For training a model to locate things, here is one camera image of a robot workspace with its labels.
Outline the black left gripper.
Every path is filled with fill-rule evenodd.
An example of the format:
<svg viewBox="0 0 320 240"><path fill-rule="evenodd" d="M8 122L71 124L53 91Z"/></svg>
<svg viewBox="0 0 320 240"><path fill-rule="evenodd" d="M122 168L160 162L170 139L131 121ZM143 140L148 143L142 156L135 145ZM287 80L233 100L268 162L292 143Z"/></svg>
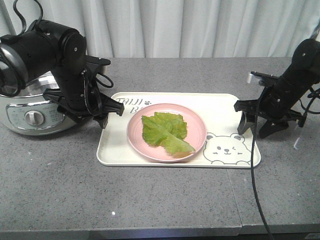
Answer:
<svg viewBox="0 0 320 240"><path fill-rule="evenodd" d="M78 123L92 117L102 129L108 124L108 113L123 115L125 106L100 92L97 73L84 68L79 74L73 74L67 68L56 67L51 71L57 89L47 88L43 97L58 104L57 110Z"/></svg>

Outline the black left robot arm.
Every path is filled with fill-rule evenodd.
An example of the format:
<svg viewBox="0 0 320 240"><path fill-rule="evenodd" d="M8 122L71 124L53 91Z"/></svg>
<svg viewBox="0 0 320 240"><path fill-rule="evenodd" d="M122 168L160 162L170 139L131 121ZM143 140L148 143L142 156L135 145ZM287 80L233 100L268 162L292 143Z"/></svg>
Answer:
<svg viewBox="0 0 320 240"><path fill-rule="evenodd" d="M49 20L34 21L21 35L0 38L0 94L15 97L27 85L51 72L57 89L43 97L57 104L57 111L78 123L92 117L101 128L108 115L122 116L122 103L101 93L102 73L110 60L86 54L87 42L78 30Z"/></svg>

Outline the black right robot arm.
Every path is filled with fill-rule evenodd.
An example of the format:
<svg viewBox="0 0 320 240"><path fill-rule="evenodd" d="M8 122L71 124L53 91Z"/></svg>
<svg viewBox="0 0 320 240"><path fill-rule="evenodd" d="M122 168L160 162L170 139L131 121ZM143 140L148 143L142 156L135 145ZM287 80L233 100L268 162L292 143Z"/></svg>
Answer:
<svg viewBox="0 0 320 240"><path fill-rule="evenodd" d="M264 90L257 100L238 100L235 111L241 111L241 120L237 132L242 135L255 123L257 116L266 119L259 130L259 136L269 135L285 130L289 121L297 122L303 127L310 112L305 108L304 114L292 110L295 103L320 81L320 43L314 39L302 41L293 53L291 64L279 77L252 71L248 80L257 80Z"/></svg>

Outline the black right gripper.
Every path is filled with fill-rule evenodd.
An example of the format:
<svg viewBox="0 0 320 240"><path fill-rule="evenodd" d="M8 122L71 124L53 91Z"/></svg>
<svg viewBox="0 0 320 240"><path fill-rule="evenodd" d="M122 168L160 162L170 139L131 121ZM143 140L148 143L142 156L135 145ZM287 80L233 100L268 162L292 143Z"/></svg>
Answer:
<svg viewBox="0 0 320 240"><path fill-rule="evenodd" d="M286 130L288 121L301 119L301 113L292 110L295 103L304 95L304 82L296 77L280 77L263 94L261 101L237 100L234 110L241 112L237 127L239 135L257 126L257 110L264 114L266 122L258 131L261 139Z"/></svg>

